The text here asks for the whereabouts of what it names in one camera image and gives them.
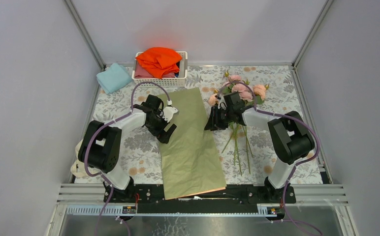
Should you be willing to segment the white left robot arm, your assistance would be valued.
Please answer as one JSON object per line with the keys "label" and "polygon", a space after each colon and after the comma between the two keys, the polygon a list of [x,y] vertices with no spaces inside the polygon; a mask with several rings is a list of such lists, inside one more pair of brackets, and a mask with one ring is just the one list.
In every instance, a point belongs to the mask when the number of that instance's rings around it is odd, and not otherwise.
{"label": "white left robot arm", "polygon": [[167,144],[177,127],[171,121],[178,112],[171,100],[164,103],[157,96],[149,95],[120,118],[108,123],[93,120],[79,145],[77,158],[87,175],[92,176],[90,169],[94,169],[110,186],[126,190],[133,180],[120,164],[122,137],[146,127],[160,143]]}

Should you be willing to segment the green and orange wrapping paper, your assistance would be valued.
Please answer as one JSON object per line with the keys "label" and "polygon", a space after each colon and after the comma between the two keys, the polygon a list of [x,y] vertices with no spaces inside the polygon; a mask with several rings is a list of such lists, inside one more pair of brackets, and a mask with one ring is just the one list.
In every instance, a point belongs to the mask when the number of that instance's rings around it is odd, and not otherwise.
{"label": "green and orange wrapping paper", "polygon": [[167,200],[224,190],[226,180],[199,88],[170,93],[178,109],[169,142],[160,144],[164,197]]}

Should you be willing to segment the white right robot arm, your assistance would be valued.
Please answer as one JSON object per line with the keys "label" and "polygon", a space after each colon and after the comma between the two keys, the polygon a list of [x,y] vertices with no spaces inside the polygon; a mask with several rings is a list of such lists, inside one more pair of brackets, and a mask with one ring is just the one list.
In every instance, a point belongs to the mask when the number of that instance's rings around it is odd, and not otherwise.
{"label": "white right robot arm", "polygon": [[312,150],[320,151],[320,141],[315,132],[298,112],[277,114],[262,111],[255,105],[246,104],[235,92],[225,95],[220,103],[211,107],[204,129],[225,130],[232,123],[269,132],[277,161],[264,183],[272,189],[288,186],[296,167],[307,162],[306,157]]}

